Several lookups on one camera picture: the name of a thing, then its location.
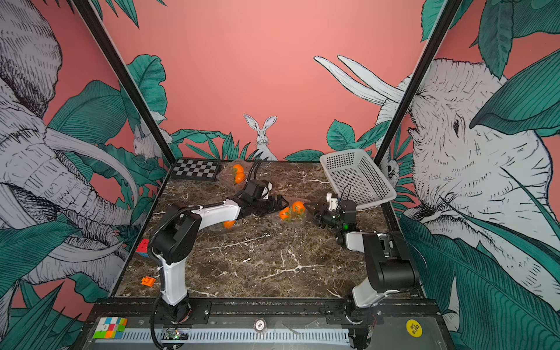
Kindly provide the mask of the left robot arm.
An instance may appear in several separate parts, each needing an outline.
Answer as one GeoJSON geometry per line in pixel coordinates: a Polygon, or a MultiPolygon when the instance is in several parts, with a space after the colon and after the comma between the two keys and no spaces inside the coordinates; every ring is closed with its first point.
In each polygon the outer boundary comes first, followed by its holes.
{"type": "Polygon", "coordinates": [[[176,202],[164,216],[149,239],[148,254],[158,264],[160,293],[169,306],[177,306],[188,297],[185,282],[185,264],[194,248],[198,232],[206,227],[237,221],[251,214],[263,216],[289,206],[282,195],[267,199],[231,197],[205,206],[188,206],[176,202]]]}

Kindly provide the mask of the clear clamshell container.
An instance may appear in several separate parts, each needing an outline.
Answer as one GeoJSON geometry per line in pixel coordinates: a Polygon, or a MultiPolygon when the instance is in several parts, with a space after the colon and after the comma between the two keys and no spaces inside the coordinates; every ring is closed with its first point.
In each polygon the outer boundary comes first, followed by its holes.
{"type": "Polygon", "coordinates": [[[279,218],[285,222],[293,222],[304,220],[307,217],[308,210],[303,201],[295,201],[290,206],[279,212],[279,218]]]}
{"type": "Polygon", "coordinates": [[[217,179],[221,185],[232,188],[237,187],[247,180],[252,166],[252,162],[244,160],[224,162],[222,170],[217,175],[217,179]]]}

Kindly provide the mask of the white perforated plastic basket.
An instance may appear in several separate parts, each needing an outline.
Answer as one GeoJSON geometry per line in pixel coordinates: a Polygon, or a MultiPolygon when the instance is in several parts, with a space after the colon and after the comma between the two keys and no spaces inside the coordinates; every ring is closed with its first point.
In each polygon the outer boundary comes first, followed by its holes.
{"type": "Polygon", "coordinates": [[[339,197],[354,201],[359,211],[379,207],[397,197],[393,186],[364,150],[328,153],[319,162],[332,189],[339,197]]]}

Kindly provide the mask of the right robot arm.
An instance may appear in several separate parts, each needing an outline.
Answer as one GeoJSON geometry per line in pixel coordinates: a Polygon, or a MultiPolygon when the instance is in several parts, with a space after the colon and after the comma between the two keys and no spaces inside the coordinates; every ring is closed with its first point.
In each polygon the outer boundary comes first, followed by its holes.
{"type": "Polygon", "coordinates": [[[375,306],[389,295],[419,286],[419,272],[402,235],[360,230],[355,202],[335,198],[304,207],[313,223],[331,230],[342,247],[364,255],[367,277],[352,289],[353,306],[375,306]]]}

